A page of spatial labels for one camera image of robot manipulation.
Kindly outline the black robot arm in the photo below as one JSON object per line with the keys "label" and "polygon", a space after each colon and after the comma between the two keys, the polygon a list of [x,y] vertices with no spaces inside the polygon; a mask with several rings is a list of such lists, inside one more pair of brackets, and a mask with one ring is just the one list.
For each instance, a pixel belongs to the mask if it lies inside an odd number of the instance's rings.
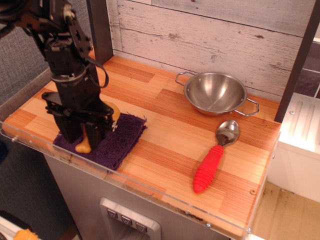
{"label": "black robot arm", "polygon": [[3,0],[0,35],[15,27],[33,37],[48,63],[55,92],[45,92],[46,110],[69,143],[82,138],[75,150],[90,153],[114,131],[120,116],[100,98],[99,64],[89,56],[90,39],[81,29],[76,12],[66,0]]}

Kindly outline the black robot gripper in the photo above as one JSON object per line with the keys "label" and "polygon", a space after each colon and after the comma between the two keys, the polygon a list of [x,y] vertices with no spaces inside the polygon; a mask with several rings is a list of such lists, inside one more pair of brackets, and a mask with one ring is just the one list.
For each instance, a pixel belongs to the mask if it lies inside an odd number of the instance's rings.
{"label": "black robot gripper", "polygon": [[100,85],[98,63],[89,56],[91,49],[73,44],[47,45],[44,55],[57,91],[44,93],[42,98],[68,143],[79,139],[85,128],[89,145],[95,150],[105,138],[105,131],[115,128],[115,122],[114,110],[100,99],[109,77],[106,75],[104,85]]}

